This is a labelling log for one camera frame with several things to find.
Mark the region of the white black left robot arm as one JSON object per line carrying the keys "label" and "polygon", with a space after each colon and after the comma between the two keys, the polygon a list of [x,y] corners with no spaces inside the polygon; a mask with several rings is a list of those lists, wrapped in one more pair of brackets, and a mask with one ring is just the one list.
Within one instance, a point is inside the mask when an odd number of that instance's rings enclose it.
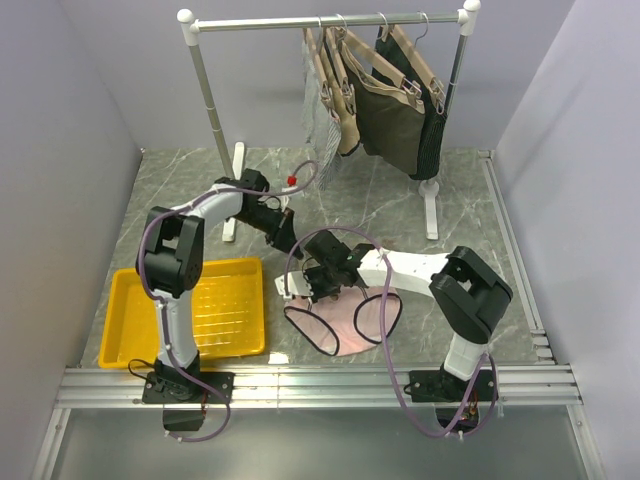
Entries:
{"label": "white black left robot arm", "polygon": [[136,260],[159,332],[159,350],[145,380],[145,404],[196,403],[210,395],[216,403],[230,400],[231,381],[201,371],[193,333],[192,293],[203,271],[205,233],[236,219],[262,232],[267,245],[301,259],[294,211],[285,197],[270,191],[262,173],[248,169],[238,179],[217,180],[181,206],[151,209]]}

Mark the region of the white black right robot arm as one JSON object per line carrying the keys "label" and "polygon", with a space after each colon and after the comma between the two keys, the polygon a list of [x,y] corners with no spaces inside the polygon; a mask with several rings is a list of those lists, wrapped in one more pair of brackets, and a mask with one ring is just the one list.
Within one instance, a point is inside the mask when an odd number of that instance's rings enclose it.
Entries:
{"label": "white black right robot arm", "polygon": [[474,370],[513,299],[511,287],[471,248],[445,254],[416,254],[360,243],[354,248],[321,231],[304,250],[317,262],[304,271],[312,298],[344,287],[384,287],[433,298],[453,331],[440,370],[425,379],[414,402],[453,403],[476,386]]}

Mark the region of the pink underwear navy trim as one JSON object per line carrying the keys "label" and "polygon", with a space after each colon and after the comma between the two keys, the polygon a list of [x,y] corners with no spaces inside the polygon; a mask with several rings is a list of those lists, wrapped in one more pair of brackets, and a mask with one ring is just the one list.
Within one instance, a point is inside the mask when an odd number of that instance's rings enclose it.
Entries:
{"label": "pink underwear navy trim", "polygon": [[386,298],[380,287],[349,287],[337,298],[317,303],[307,298],[287,302],[288,322],[314,347],[329,357],[368,351],[390,336],[401,317],[403,302],[391,289]]}

